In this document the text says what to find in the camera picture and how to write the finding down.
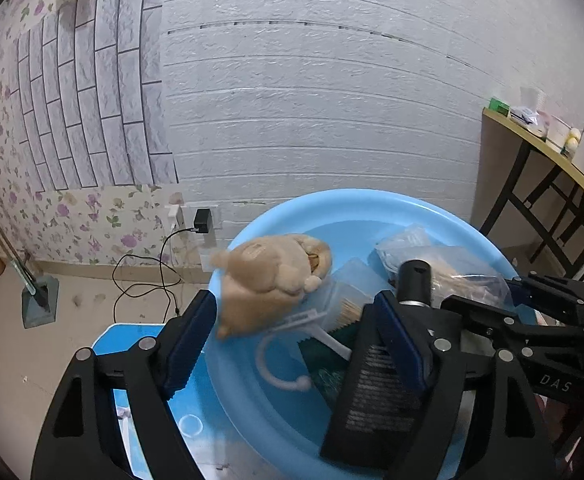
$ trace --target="gray brick wallpaper panel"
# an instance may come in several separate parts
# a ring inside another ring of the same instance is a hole
[[[163,124],[163,0],[78,0],[9,53],[14,140],[34,191],[173,184]]]

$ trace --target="dark green package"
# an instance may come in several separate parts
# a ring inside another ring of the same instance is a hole
[[[328,334],[342,345],[353,349],[357,340],[358,325],[359,322],[356,321],[328,332]],[[333,410],[336,400],[339,398],[339,393],[341,393],[341,385],[349,362],[313,337],[299,341],[298,347],[312,378],[312,383],[321,393],[330,409]]]

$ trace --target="white plastic hook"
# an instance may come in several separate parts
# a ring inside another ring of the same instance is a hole
[[[288,392],[307,392],[312,387],[312,380],[307,375],[301,375],[297,377],[295,381],[284,381],[283,379],[275,377],[267,368],[265,362],[265,350],[267,350],[267,346],[277,336],[277,333],[280,332],[292,332],[294,330],[305,332],[334,350],[345,360],[349,361],[349,358],[352,355],[352,350],[336,341],[336,339],[325,332],[321,327],[320,323],[325,317],[325,314],[325,312],[319,314],[314,309],[301,312],[300,314],[293,314],[286,317],[279,326],[270,329],[265,334],[256,347],[256,368],[264,380],[272,386]]]

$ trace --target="metal screw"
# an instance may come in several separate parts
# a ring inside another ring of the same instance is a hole
[[[452,344],[447,339],[437,339],[434,341],[434,348],[441,352],[447,352],[452,348]]]
[[[91,357],[91,349],[81,348],[76,352],[76,359],[79,361],[87,361]]]
[[[144,337],[138,342],[138,346],[141,350],[151,350],[156,346],[156,339],[153,337]]]
[[[512,355],[512,352],[510,352],[509,350],[499,350],[499,359],[501,359],[501,361],[509,363],[510,361],[512,361],[512,359],[514,359],[514,355]]]

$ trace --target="floral wallpaper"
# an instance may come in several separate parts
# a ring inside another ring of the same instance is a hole
[[[6,48],[70,0],[5,0],[0,6],[0,226],[15,248],[38,260],[114,264],[126,253],[158,256],[165,205],[182,203],[178,185],[32,192],[12,138]],[[200,265],[193,242],[173,238],[179,266]],[[128,261],[140,264],[139,260]]]

